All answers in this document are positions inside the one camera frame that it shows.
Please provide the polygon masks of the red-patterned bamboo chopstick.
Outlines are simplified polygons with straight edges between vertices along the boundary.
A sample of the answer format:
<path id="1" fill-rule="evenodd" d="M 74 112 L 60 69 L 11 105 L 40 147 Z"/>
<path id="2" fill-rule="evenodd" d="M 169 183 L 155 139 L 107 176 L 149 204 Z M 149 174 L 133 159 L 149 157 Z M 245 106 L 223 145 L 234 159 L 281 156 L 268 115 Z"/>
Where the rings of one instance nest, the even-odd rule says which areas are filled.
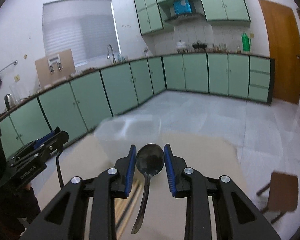
<path id="1" fill-rule="evenodd" d="M 142 187 L 142 183 L 139 179 L 134 179 L 132 183 L 131 192 L 125 199 L 115 198 L 115 224 L 117 234 L 123 227 L 123 224 L 128 219 L 130 209 L 134 207 L 134 199 L 138 197 L 139 190 Z"/>

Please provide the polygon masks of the orange-red bamboo chopstick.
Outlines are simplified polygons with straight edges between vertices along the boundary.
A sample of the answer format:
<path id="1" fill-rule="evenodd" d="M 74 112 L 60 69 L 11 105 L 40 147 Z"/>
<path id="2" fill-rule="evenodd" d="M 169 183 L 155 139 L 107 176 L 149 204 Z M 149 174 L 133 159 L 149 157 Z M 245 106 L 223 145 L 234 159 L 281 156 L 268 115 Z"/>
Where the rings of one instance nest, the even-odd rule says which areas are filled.
<path id="1" fill-rule="evenodd" d="M 115 198 L 115 224 L 117 239 L 121 238 L 142 190 L 143 183 L 136 179 L 133 181 L 131 192 L 126 199 Z"/>

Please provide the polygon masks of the black spoon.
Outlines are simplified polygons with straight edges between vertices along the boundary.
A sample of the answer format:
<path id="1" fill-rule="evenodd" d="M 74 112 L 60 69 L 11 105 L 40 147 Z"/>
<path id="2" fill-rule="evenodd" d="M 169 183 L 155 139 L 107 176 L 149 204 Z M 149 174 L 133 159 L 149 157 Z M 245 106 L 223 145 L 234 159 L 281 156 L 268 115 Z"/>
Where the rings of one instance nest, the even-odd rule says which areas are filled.
<path id="1" fill-rule="evenodd" d="M 147 144 L 137 153 L 136 167 L 144 176 L 144 189 L 139 212 L 131 230 L 132 234 L 136 234 L 142 226 L 149 197 L 151 179 L 161 172 L 164 163 L 164 152 L 157 144 Z"/>

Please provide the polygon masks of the green lower kitchen cabinets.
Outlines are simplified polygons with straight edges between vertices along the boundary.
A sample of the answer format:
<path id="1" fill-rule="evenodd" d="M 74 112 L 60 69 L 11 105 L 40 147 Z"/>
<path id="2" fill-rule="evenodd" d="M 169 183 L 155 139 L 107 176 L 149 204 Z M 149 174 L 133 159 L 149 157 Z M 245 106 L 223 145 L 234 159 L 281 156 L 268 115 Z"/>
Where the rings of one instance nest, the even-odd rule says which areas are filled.
<path id="1" fill-rule="evenodd" d="M 234 53 L 151 57 L 94 69 L 32 96 L 1 119 L 10 156 L 59 127 L 70 141 L 104 119 L 130 111 L 165 90 L 230 96 L 271 103 L 275 61 Z"/>

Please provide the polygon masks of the green upper kitchen cabinets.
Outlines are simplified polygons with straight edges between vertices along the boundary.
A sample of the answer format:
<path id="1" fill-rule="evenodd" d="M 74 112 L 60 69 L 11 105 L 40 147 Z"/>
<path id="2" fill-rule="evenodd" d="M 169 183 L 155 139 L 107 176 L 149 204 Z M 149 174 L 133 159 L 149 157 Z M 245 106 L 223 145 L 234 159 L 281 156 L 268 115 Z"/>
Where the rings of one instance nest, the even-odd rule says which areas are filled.
<path id="1" fill-rule="evenodd" d="M 171 31 L 196 19 L 211 25 L 251 23 L 245 0 L 134 0 L 134 5 L 141 35 Z"/>

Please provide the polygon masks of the white two-compartment utensil holder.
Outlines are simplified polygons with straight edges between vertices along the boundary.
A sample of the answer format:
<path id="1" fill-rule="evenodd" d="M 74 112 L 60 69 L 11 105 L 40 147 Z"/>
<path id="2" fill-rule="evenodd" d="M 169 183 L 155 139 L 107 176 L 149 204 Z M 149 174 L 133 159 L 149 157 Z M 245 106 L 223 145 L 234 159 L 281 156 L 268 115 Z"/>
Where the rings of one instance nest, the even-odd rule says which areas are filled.
<path id="1" fill-rule="evenodd" d="M 121 115 L 100 123 L 94 131 L 111 162 L 128 155 L 130 146 L 162 145 L 161 119 L 157 115 Z"/>

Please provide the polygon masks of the clear glass jug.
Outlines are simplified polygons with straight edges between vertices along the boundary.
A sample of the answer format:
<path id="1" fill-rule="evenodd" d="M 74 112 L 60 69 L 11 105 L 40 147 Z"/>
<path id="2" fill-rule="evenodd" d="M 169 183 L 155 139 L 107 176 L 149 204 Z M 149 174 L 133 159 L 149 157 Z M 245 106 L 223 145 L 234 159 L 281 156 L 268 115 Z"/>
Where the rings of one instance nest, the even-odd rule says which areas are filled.
<path id="1" fill-rule="evenodd" d="M 17 105 L 30 96 L 29 90 L 21 81 L 11 84 L 10 89 Z"/>

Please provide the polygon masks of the steel electric kettle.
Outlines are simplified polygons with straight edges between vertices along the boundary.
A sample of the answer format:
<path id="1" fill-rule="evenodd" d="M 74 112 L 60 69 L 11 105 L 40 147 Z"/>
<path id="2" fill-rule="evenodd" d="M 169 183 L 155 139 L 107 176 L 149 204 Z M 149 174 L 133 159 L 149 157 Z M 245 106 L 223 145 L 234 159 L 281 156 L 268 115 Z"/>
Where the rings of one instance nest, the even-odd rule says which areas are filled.
<path id="1" fill-rule="evenodd" d="M 10 109 L 12 109 L 13 107 L 15 107 L 15 100 L 12 96 L 11 93 L 8 93 L 4 96 L 4 102 L 5 102 L 5 106 L 6 109 L 9 111 Z"/>

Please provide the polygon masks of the white window blind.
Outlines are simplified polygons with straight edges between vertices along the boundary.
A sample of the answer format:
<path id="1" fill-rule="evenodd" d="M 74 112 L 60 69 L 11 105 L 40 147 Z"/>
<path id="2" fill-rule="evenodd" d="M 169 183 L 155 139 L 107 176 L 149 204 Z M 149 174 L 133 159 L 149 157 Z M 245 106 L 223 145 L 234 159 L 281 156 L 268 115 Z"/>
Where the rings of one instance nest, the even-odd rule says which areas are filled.
<path id="1" fill-rule="evenodd" d="M 70 49 L 76 66 L 121 53 L 111 0 L 44 3 L 42 33 L 46 55 Z"/>

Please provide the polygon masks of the brown wooden stool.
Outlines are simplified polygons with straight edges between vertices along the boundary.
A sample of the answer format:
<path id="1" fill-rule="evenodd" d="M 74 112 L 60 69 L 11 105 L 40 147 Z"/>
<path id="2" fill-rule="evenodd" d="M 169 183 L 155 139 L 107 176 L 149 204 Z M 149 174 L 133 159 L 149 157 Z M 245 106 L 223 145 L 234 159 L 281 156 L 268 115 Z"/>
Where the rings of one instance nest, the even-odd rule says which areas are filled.
<path id="1" fill-rule="evenodd" d="M 299 182 L 293 174 L 273 171 L 270 182 L 257 192 L 261 196 L 269 190 L 267 205 L 261 210 L 262 214 L 268 211 L 279 212 L 279 215 L 271 220 L 275 224 L 287 212 L 294 212 L 298 206 Z"/>

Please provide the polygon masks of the white cooking pot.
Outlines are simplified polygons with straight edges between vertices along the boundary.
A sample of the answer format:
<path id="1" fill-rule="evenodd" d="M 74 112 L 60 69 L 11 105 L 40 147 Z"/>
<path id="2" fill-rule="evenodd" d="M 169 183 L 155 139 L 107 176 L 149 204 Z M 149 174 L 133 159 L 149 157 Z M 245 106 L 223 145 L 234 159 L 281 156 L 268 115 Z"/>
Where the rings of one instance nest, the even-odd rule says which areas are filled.
<path id="1" fill-rule="evenodd" d="M 187 44 L 186 42 L 183 42 L 182 40 L 178 41 L 176 43 L 176 49 L 177 53 L 184 53 L 187 51 Z"/>

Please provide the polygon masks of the black wok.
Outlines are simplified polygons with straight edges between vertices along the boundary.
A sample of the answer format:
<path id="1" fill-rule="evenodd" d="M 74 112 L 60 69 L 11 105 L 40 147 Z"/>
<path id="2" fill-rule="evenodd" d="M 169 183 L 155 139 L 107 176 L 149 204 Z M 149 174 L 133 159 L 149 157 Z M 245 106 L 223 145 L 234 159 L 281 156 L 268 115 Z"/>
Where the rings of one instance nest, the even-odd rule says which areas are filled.
<path id="1" fill-rule="evenodd" d="M 206 52 L 207 44 L 197 41 L 192 44 L 192 48 L 194 49 L 194 52 L 198 52 L 198 53 Z"/>

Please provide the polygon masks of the green thermos flask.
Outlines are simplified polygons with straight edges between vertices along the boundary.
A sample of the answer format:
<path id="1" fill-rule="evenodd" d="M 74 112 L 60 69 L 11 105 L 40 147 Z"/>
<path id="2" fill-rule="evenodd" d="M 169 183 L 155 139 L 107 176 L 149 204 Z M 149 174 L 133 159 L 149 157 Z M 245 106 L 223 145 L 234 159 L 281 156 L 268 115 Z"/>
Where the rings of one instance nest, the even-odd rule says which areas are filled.
<path id="1" fill-rule="evenodd" d="M 243 51 L 249 53 L 251 51 L 251 45 L 252 45 L 251 39 L 248 37 L 245 31 L 242 33 L 241 37 L 242 37 Z"/>

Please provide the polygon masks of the brown wooden door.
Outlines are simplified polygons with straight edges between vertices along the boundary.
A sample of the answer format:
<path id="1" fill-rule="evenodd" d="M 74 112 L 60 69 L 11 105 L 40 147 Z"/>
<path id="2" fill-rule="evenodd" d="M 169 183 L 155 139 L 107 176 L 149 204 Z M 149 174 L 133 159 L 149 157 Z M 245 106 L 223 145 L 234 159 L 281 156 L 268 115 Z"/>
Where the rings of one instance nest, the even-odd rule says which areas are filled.
<path id="1" fill-rule="evenodd" d="M 297 104 L 300 98 L 300 35 L 293 10 L 259 0 L 264 16 L 270 57 L 275 59 L 273 96 Z"/>

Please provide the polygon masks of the chrome towel rail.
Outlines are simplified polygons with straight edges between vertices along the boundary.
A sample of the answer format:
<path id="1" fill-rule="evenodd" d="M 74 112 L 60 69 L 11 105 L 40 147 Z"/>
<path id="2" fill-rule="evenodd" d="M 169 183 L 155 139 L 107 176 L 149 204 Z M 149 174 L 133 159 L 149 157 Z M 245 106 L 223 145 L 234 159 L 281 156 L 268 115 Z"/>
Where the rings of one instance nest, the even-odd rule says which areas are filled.
<path id="1" fill-rule="evenodd" d="M 11 67 L 11 66 L 16 66 L 18 64 L 18 61 L 15 60 L 12 63 L 8 64 L 7 66 L 5 66 L 4 68 L 0 69 L 0 72 L 6 70 L 7 68 Z"/>

